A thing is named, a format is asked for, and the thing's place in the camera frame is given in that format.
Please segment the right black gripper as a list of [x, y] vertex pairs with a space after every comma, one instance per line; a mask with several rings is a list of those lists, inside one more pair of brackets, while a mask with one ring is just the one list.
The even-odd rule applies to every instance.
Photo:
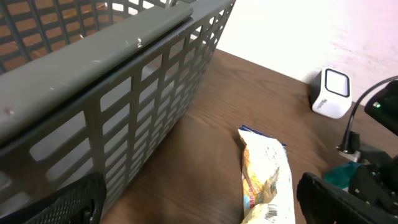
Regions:
[[349, 193], [385, 212], [397, 214], [397, 156], [361, 143], [360, 135], [349, 131], [337, 149], [359, 167], [349, 182]]

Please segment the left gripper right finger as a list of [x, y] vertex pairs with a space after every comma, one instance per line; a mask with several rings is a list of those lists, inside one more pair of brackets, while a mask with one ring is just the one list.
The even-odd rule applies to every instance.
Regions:
[[307, 223], [397, 224], [391, 215], [339, 189], [311, 172], [297, 185], [297, 200]]

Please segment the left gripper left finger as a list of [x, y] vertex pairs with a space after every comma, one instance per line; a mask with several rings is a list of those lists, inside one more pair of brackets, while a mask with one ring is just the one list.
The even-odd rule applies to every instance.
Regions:
[[99, 223], [106, 195], [104, 175], [93, 172], [32, 205], [2, 217], [1, 223]]

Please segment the teal mouthwash bottle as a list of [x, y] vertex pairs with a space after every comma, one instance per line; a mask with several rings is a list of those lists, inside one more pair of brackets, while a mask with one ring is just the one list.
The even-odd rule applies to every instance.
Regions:
[[339, 189], [347, 192], [349, 189], [349, 183], [360, 166], [362, 166], [362, 164], [357, 162], [349, 162], [334, 167], [324, 174], [323, 179]]

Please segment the cream snack bag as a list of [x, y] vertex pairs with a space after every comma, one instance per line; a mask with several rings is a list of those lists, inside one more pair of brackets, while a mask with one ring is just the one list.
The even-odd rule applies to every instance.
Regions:
[[243, 223], [295, 223], [294, 193], [285, 144], [242, 125]]

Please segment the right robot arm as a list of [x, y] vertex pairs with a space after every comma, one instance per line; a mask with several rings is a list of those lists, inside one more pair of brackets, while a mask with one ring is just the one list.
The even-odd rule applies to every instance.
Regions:
[[[383, 81], [366, 91], [362, 98], [386, 84], [364, 107], [364, 112], [397, 134], [397, 78]], [[383, 150], [361, 144], [358, 133], [351, 130], [358, 105], [354, 106], [341, 144], [340, 153], [352, 156], [360, 163], [349, 182], [348, 192], [368, 205], [380, 208], [392, 216], [397, 216], [397, 156], [391, 157]]]

